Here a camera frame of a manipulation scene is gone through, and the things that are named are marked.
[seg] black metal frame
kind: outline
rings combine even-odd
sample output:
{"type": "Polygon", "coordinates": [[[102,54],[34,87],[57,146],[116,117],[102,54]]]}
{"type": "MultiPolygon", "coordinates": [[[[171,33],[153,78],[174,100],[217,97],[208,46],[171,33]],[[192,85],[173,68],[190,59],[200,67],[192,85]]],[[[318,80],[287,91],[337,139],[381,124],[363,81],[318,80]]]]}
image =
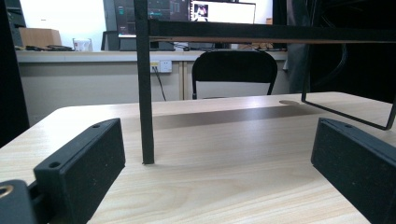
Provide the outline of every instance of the black metal frame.
{"type": "MultiPolygon", "coordinates": [[[[320,0],[313,0],[311,14],[317,18],[320,0]]],[[[261,24],[232,24],[220,22],[153,21],[148,20],[148,1],[134,0],[136,18],[137,67],[139,78],[140,122],[142,133],[143,163],[154,163],[154,136],[152,127],[151,87],[149,72],[149,41],[196,42],[267,42],[267,43],[396,43],[394,30],[339,29],[307,26],[280,26],[261,24]]],[[[358,119],[322,105],[306,101],[304,88],[302,101],[335,114],[354,119],[381,130],[392,126],[396,106],[389,115],[387,126],[358,119]]]]}

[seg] black metal rod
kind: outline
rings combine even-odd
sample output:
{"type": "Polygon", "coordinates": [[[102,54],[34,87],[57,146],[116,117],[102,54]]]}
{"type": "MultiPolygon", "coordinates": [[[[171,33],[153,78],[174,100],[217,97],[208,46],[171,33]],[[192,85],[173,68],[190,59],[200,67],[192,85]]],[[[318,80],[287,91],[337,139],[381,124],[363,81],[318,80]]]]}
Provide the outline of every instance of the black metal rod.
{"type": "Polygon", "coordinates": [[[134,0],[136,26],[137,73],[139,78],[139,108],[142,134],[143,163],[154,163],[152,128],[151,80],[149,71],[148,1],[134,0]]]}

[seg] power outlet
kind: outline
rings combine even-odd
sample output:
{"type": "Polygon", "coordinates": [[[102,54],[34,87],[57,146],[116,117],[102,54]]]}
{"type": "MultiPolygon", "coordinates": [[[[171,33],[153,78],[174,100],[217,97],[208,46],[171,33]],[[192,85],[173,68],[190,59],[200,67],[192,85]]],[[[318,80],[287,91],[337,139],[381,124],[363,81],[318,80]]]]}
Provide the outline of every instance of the power outlet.
{"type": "Polygon", "coordinates": [[[160,61],[160,72],[172,73],[172,61],[160,61]]]}
{"type": "Polygon", "coordinates": [[[149,71],[150,73],[160,73],[160,61],[150,61],[149,62],[149,71]]]}

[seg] white desk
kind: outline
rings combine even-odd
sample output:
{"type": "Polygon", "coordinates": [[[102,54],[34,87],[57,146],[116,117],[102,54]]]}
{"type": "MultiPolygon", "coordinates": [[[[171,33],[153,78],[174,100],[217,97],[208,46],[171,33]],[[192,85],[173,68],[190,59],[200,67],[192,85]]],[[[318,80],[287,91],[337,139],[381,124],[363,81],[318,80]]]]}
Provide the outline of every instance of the white desk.
{"type": "MultiPolygon", "coordinates": [[[[310,98],[378,122],[390,108],[342,93],[310,98]]],[[[318,118],[394,146],[395,129],[300,103],[300,94],[153,103],[156,163],[146,166],[138,104],[59,109],[0,149],[0,181],[30,184],[52,152],[90,125],[120,118],[126,167],[92,223],[368,223],[310,162],[318,118]]]]}

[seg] chair backrest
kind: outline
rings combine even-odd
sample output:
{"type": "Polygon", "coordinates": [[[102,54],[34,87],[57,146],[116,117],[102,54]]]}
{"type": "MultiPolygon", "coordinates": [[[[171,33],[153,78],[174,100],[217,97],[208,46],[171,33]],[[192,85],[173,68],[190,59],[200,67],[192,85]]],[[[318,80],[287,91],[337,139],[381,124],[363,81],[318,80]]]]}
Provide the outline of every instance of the chair backrest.
{"type": "Polygon", "coordinates": [[[120,50],[120,39],[118,31],[104,31],[102,46],[100,50],[120,50]]]}
{"type": "Polygon", "coordinates": [[[198,57],[192,66],[192,99],[197,99],[197,81],[270,83],[267,92],[270,95],[276,74],[275,59],[264,51],[208,51],[198,57]]]}

